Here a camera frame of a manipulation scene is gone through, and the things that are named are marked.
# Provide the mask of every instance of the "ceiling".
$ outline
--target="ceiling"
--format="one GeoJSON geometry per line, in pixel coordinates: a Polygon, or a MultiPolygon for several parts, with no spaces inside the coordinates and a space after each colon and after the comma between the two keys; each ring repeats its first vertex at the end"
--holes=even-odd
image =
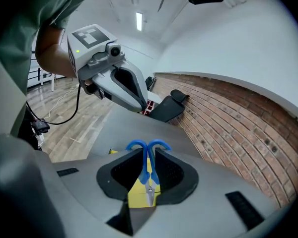
{"type": "Polygon", "coordinates": [[[97,23],[114,34],[116,31],[141,34],[160,41],[187,0],[164,0],[158,11],[160,4],[161,0],[86,0],[75,12],[75,22],[71,26],[97,23]],[[142,33],[136,29],[136,12],[143,13],[142,33]]]}
{"type": "Polygon", "coordinates": [[[207,20],[224,3],[192,5],[188,0],[86,0],[71,17],[69,30],[97,23],[115,35],[147,38],[168,44],[190,25],[207,20]],[[143,30],[136,29],[136,12],[143,13],[143,30]]]}

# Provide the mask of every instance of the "person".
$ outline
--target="person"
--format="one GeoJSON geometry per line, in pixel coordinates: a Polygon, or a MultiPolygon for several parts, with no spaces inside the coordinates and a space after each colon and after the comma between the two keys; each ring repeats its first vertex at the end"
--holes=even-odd
{"type": "Polygon", "coordinates": [[[75,72],[66,53],[59,46],[62,31],[66,28],[70,15],[84,0],[30,0],[27,6],[18,11],[0,37],[0,76],[5,75],[5,82],[9,84],[7,98],[14,99],[16,114],[13,111],[0,110],[0,132],[9,132],[13,136],[26,139],[29,126],[19,131],[22,121],[28,122],[30,117],[24,117],[25,98],[17,95],[18,92],[26,95],[27,78],[30,70],[32,43],[37,35],[35,56],[39,65],[47,72],[67,77],[75,77],[75,72]]]}

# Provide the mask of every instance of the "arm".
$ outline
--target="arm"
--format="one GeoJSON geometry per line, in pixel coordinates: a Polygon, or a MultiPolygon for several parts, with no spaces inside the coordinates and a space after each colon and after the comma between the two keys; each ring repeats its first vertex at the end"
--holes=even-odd
{"type": "Polygon", "coordinates": [[[40,28],[36,41],[35,56],[46,71],[66,77],[76,77],[69,55],[60,47],[63,29],[49,25],[40,28]]]}
{"type": "Polygon", "coordinates": [[[52,25],[41,26],[36,41],[35,56],[44,70],[66,77],[76,77],[69,55],[59,46],[59,40],[70,15],[83,1],[72,0],[52,25]]]}

